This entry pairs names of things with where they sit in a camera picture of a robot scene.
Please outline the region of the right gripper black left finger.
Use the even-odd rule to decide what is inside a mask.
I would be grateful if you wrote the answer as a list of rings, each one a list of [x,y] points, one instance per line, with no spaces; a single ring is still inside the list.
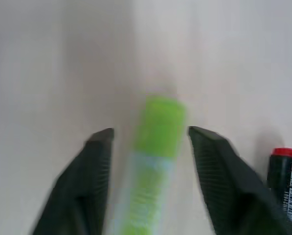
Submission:
[[[100,235],[107,209],[114,129],[90,136],[61,172],[34,235]]]

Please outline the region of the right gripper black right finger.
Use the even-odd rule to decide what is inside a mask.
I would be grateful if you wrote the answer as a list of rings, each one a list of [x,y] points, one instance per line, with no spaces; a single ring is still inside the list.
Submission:
[[[291,227],[272,192],[228,139],[188,128],[203,199],[217,235],[289,235]]]

